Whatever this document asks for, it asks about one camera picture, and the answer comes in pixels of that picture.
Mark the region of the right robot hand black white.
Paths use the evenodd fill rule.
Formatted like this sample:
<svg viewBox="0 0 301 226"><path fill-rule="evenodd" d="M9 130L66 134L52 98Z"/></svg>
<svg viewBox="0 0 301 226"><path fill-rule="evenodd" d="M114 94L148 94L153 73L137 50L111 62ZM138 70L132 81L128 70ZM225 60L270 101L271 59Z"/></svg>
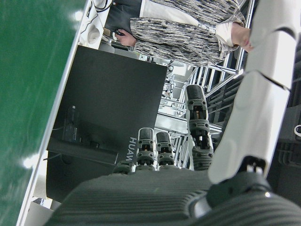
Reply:
<svg viewBox="0 0 301 226"><path fill-rule="evenodd" d="M49 226L298 226L266 180L289 98L301 3L262 0L245 75L207 171L137 169L80 184Z"/></svg>

